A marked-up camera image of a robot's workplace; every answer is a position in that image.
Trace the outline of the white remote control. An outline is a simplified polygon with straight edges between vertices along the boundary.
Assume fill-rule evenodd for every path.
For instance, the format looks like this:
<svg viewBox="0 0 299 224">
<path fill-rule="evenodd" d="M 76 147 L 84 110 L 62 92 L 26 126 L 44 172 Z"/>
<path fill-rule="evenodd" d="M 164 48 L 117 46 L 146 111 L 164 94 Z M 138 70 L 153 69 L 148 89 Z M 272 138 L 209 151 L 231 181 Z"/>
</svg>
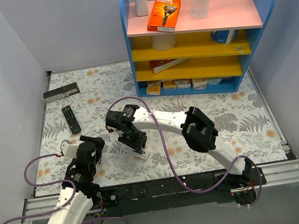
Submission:
<svg viewBox="0 0 299 224">
<path fill-rule="evenodd" d="M 133 150 L 132 148 L 129 148 L 129 147 L 124 147 L 122 149 L 123 152 L 127 153 L 127 154 L 130 154 L 136 158 L 139 158 L 141 160 L 147 160 L 150 156 L 150 152 L 148 150 L 143 150 L 141 153 Z"/>
</svg>

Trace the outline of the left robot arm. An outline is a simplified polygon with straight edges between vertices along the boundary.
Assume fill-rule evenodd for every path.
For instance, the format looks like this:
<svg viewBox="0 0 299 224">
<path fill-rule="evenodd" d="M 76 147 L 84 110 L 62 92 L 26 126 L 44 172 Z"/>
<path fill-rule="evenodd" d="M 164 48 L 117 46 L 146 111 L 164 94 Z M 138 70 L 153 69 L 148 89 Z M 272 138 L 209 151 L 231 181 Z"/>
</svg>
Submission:
<svg viewBox="0 0 299 224">
<path fill-rule="evenodd" d="M 81 224 L 90 209 L 103 202 L 100 186 L 93 182 L 102 158 L 105 141 L 101 137 L 81 136 L 78 145 L 64 140 L 61 156 L 71 159 L 54 211 L 47 224 Z"/>
</svg>

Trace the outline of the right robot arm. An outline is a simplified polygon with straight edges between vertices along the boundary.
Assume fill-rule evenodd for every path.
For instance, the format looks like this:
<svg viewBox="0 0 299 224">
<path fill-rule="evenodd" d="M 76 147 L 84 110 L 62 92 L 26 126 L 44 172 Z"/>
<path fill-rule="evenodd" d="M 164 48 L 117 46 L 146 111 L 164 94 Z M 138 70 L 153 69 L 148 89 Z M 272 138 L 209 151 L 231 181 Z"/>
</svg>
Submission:
<svg viewBox="0 0 299 224">
<path fill-rule="evenodd" d="M 122 150 L 142 159 L 150 155 L 145 150 L 147 134 L 144 130 L 172 132 L 183 136 L 189 148 L 207 153 L 220 162 L 228 171 L 228 180 L 238 186 L 246 186 L 253 179 L 252 163 L 248 158 L 240 158 L 230 146 L 219 137 L 214 122 L 197 107 L 187 111 L 151 111 L 127 104 L 123 111 L 109 110 L 105 125 L 108 132 L 116 132 Z"/>
</svg>

